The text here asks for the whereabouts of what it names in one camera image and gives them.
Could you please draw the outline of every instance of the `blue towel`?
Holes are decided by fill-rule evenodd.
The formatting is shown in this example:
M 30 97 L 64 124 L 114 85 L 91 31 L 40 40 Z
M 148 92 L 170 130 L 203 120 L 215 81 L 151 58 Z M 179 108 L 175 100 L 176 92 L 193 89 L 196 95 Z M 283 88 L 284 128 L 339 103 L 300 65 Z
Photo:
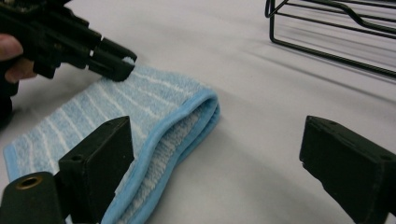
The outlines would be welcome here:
M 5 150 L 10 181 L 33 172 L 58 172 L 57 161 L 107 120 L 130 116 L 134 162 L 103 223 L 144 223 L 176 165 L 219 120 L 217 95 L 175 73 L 137 66 L 124 82 L 105 78 L 20 136 Z

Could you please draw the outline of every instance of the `finger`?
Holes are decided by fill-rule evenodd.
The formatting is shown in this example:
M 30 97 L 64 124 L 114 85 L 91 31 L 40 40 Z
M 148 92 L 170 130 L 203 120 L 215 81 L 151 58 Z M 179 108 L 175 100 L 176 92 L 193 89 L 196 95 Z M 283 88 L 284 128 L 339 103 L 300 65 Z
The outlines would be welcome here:
M 33 62 L 24 58 L 18 60 L 5 74 L 6 80 L 10 83 L 17 83 L 21 79 L 35 76 L 37 74 L 33 72 Z
M 12 35 L 0 35 L 0 61 L 23 54 L 21 43 Z

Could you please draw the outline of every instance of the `folded towel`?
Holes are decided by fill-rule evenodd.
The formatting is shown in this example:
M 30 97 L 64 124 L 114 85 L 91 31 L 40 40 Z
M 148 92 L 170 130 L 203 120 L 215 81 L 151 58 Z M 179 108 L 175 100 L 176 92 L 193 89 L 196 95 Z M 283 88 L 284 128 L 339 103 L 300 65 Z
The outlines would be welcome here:
M 137 66 L 124 82 L 100 79 L 4 150 L 10 181 L 58 172 L 57 161 L 107 120 L 130 116 L 134 162 L 102 223 L 143 223 L 170 174 L 215 127 L 217 95 L 175 73 Z

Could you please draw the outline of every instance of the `black handle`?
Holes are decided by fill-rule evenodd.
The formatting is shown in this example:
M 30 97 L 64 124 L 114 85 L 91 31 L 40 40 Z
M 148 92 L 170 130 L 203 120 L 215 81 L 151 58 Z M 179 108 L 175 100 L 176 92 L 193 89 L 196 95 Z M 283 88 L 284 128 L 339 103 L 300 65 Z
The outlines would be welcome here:
M 6 71 L 19 59 L 14 58 L 5 62 L 0 62 L 0 98 L 7 98 L 16 95 L 19 82 L 13 84 L 6 81 Z

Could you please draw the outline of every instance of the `microfiber cloth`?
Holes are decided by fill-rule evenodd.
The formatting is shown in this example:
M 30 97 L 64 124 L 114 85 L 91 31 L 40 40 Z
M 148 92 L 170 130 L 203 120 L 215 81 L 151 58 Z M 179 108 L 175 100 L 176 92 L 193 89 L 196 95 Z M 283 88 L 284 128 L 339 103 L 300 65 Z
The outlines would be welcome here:
M 123 82 L 102 78 L 4 150 L 10 181 L 57 173 L 57 161 L 102 123 L 130 116 L 134 161 L 102 223 L 144 223 L 173 169 L 219 120 L 214 91 L 191 78 L 137 65 Z

